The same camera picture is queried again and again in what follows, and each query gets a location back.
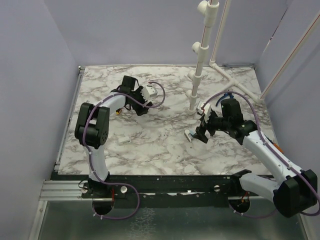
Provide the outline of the white staple box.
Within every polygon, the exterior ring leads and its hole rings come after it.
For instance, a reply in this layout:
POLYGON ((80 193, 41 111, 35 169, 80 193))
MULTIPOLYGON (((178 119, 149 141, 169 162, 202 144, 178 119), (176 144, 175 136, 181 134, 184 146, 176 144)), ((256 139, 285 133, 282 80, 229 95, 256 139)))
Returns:
POLYGON ((130 137, 124 136, 118 139, 118 144, 123 145, 123 144, 129 143, 130 141, 131 141, 130 137))

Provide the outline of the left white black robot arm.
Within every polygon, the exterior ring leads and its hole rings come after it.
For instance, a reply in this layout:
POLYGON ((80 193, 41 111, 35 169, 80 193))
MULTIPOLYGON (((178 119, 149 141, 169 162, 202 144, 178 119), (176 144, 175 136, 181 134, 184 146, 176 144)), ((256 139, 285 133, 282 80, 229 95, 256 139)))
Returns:
POLYGON ((74 136, 86 150, 89 157, 89 178, 96 181, 93 191, 101 198, 106 197, 111 190, 110 184, 105 181, 109 176, 109 170, 104 155, 110 116, 126 106, 133 109, 138 116, 144 115, 153 105, 150 102, 151 97, 157 95, 153 85, 139 85, 135 88, 137 83, 136 78, 124 76, 121 85, 102 100, 96 103, 84 102, 79 109, 74 136))

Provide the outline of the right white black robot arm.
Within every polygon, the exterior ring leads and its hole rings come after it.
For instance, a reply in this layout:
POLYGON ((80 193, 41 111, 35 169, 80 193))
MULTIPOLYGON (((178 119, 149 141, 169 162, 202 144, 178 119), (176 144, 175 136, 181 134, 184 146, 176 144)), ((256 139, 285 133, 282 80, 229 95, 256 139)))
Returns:
POLYGON ((209 103, 203 101, 199 102, 196 110, 201 118, 193 138, 207 143, 206 133, 213 136, 217 131, 225 132, 250 150, 274 178, 269 180, 249 170, 242 170, 234 175, 236 179, 229 184, 229 189, 234 195, 240 196, 244 192, 255 193, 271 201, 276 210, 287 218, 316 205, 317 175, 311 169, 303 170, 290 161, 258 129, 255 122, 245 120, 240 103, 236 99, 221 101, 221 116, 212 110, 209 103))

